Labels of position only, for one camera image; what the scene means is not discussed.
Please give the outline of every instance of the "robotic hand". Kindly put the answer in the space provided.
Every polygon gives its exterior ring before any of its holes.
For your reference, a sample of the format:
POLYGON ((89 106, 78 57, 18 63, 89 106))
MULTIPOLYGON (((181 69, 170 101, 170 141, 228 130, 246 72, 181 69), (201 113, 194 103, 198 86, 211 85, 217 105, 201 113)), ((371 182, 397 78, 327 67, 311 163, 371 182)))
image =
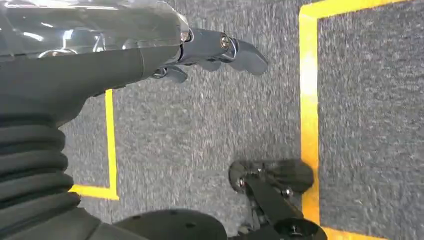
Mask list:
MULTIPOLYGON (((184 82, 181 65, 215 71, 224 63, 253 75, 268 68, 251 44, 190 28, 163 1, 0 0, 0 8, 0 239, 145 240, 126 223, 106 224, 78 208, 58 126, 108 89, 147 78, 184 82)), ((246 177, 252 191, 255 183, 246 177)), ((213 239, 227 239, 211 222, 213 239)), ((178 229, 160 232, 178 239, 178 229)), ((206 238, 195 231, 185 239, 206 238)))
POLYGON ((0 95, 9 99, 1 106, 7 114, 30 111, 62 125, 107 89, 146 78, 184 82, 178 65, 215 71, 226 63, 254 75, 268 68, 251 44, 189 28, 163 1, 1 2, 0 95))

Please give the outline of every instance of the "bolt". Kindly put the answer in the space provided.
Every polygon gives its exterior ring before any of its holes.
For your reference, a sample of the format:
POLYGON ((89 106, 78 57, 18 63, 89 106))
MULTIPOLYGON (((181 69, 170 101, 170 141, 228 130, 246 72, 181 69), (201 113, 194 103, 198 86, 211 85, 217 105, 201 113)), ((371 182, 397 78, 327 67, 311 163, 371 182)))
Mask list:
POLYGON ((240 188, 243 188, 245 186, 245 180, 241 177, 238 179, 237 181, 237 186, 239 186, 240 188))
POLYGON ((293 196, 293 190, 288 186, 285 190, 281 191, 281 194, 286 198, 290 198, 293 196))
POLYGON ((227 49, 230 47, 231 40, 227 35, 222 34, 220 43, 221 43, 221 48, 227 49))

